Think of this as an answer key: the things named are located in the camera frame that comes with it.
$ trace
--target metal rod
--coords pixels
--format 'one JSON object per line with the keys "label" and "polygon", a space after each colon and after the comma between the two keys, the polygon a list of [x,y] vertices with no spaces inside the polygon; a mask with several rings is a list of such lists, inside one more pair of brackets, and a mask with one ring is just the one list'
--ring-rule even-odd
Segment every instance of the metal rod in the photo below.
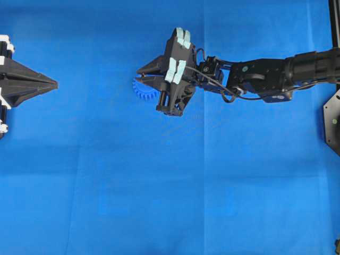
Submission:
{"label": "metal rod", "polygon": [[340,47],[340,0],[329,0],[329,15],[333,47]]}

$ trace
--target blue fabric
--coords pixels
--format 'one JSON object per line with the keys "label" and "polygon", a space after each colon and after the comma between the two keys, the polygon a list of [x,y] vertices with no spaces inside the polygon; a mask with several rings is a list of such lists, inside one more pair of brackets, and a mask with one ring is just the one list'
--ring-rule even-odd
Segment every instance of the blue fabric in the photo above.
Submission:
{"label": "blue fabric", "polygon": [[0,254],[333,254],[340,158],[333,85],[284,104],[197,91],[181,118],[132,89],[173,29],[208,55],[332,46],[327,1],[4,1],[13,59],[59,90],[9,112]]}

